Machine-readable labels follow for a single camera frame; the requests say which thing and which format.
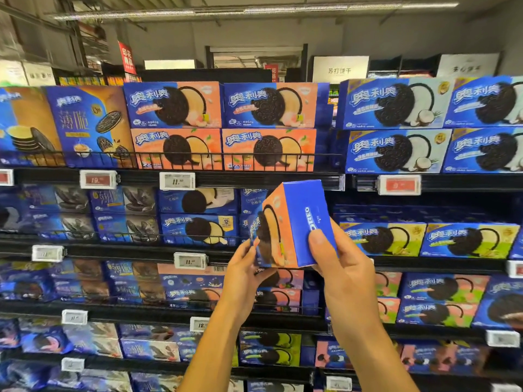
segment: plastic price tag holder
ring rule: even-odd
[[[507,274],[511,278],[523,278],[523,261],[508,260]]]
[[[327,388],[326,389],[351,391],[352,390],[352,378],[327,376]]]
[[[521,392],[521,387],[516,384],[491,384],[491,392]]]
[[[65,357],[62,359],[63,372],[81,373],[85,368],[85,360],[77,357]]]
[[[422,177],[420,174],[381,174],[376,188],[379,195],[421,195]]]
[[[63,310],[62,324],[76,324],[78,326],[85,326],[87,324],[87,311]]]
[[[65,248],[55,244],[34,244],[32,246],[32,261],[60,263],[65,256]]]
[[[12,169],[0,169],[0,186],[11,187],[15,185],[15,176]]]
[[[81,170],[80,187],[86,190],[116,190],[118,174],[115,170]]]
[[[198,316],[191,316],[189,323],[189,330],[192,332],[204,332],[209,324],[211,318],[200,318]]]
[[[512,330],[487,330],[487,345],[495,348],[519,348],[521,335]]]
[[[160,190],[196,190],[196,173],[160,172]]]
[[[186,270],[205,270],[207,267],[205,253],[174,253],[174,267]]]

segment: orange box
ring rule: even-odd
[[[316,129],[222,129],[222,139],[225,170],[312,172],[314,169]]]
[[[135,128],[131,135],[140,169],[223,170],[218,129]]]

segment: linear light fixture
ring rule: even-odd
[[[125,19],[125,18],[222,18],[222,17],[251,17],[251,16],[278,16],[286,14],[307,13],[350,13],[352,11],[387,11],[396,9],[431,10],[455,8],[458,2],[356,2],[333,4],[299,4],[299,5],[260,5],[256,7],[207,7],[188,9],[151,9],[132,11],[87,11],[73,13],[49,14],[57,21],[73,21],[83,19]]]

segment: person's right hand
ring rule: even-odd
[[[325,279],[325,302],[338,342],[369,336],[382,327],[376,297],[374,264],[332,219],[339,253],[319,229],[309,234],[309,247]]]

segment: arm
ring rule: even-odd
[[[222,296],[178,392],[227,391],[239,328],[251,313],[258,286],[276,272],[267,269],[255,275],[255,254],[255,247],[246,241],[229,261]]]
[[[325,302],[338,343],[347,352],[362,390],[419,392],[383,328],[372,261],[331,220],[339,258],[321,230],[309,246],[325,279]]]

